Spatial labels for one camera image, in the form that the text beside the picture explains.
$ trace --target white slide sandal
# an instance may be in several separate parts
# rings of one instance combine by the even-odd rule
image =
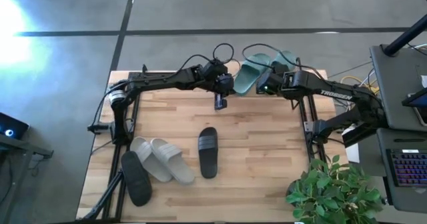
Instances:
[[[133,139],[131,151],[135,151],[141,161],[142,166],[148,173],[152,174],[157,180],[161,182],[168,182],[172,179],[172,175],[161,164],[160,160],[154,155],[151,150],[151,145],[143,138],[136,137]]]
[[[181,149],[160,138],[151,140],[151,148],[154,155],[180,184],[189,185],[193,183],[194,173],[182,158]]]

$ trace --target slide sandal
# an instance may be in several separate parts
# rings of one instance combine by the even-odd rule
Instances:
[[[138,155],[134,151],[125,152],[121,156],[121,168],[132,203],[137,207],[147,204],[153,189],[148,172],[142,167]]]
[[[194,173],[185,163],[182,151],[178,147],[163,139],[155,138],[151,140],[151,148],[154,155],[179,183],[182,185],[193,183]]]
[[[263,53],[258,53],[248,57],[251,61],[270,65],[270,57]],[[246,95],[256,82],[256,80],[266,71],[268,67],[256,65],[249,61],[244,61],[234,80],[234,91],[237,95]]]
[[[133,139],[130,150],[137,153],[143,168],[157,180],[168,182],[172,179],[171,173],[169,173],[166,167],[155,157],[151,150],[151,145],[143,137],[136,137]]]
[[[286,57],[286,59],[288,59],[292,63],[296,63],[296,56],[292,54],[290,51],[282,51],[282,53]],[[276,65],[285,65],[288,67],[289,71],[293,71],[295,69],[295,66],[289,63],[289,61],[286,61],[286,59],[284,59],[282,55],[278,53],[276,58],[272,61],[271,66],[275,67]]]
[[[218,172],[218,134],[213,127],[207,127],[199,135],[199,162],[201,175],[214,178]]]

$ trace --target black slide sandal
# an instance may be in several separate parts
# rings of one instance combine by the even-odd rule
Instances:
[[[199,162],[201,175],[214,178],[218,172],[218,134],[213,127],[207,127],[199,135]]]
[[[141,207],[150,199],[153,189],[148,172],[142,167],[135,151],[128,151],[121,156],[121,168],[132,203]]]

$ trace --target potted plant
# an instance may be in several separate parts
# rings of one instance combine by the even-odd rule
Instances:
[[[380,192],[368,188],[363,170],[339,160],[334,156],[328,166],[313,159],[308,173],[290,185],[286,201],[295,206],[294,217],[305,224],[376,223],[375,214],[382,210]]]

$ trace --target yellow cable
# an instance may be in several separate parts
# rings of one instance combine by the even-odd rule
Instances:
[[[345,79],[353,79],[353,80],[355,80],[355,81],[358,81],[359,83],[362,83],[362,80],[360,80],[359,78],[354,77],[354,76],[345,76],[345,77],[341,78],[340,83],[343,83],[343,81],[344,81]],[[370,88],[370,90],[371,90],[373,93],[376,93],[376,92],[378,92],[378,91],[380,90],[380,88],[379,88],[379,87],[373,87],[373,86],[372,86],[372,84],[374,84],[375,82],[377,82],[377,79],[373,80],[369,85],[367,85],[367,84],[363,84],[363,86],[365,86],[365,87],[367,87],[367,88]]]
[[[361,84],[361,83],[362,83],[362,81],[361,81],[359,78],[357,78],[357,77],[353,77],[353,76],[345,76],[345,77],[341,78],[340,83],[342,83],[345,79],[353,79],[353,80],[358,81],[358,82],[359,82],[359,84]]]

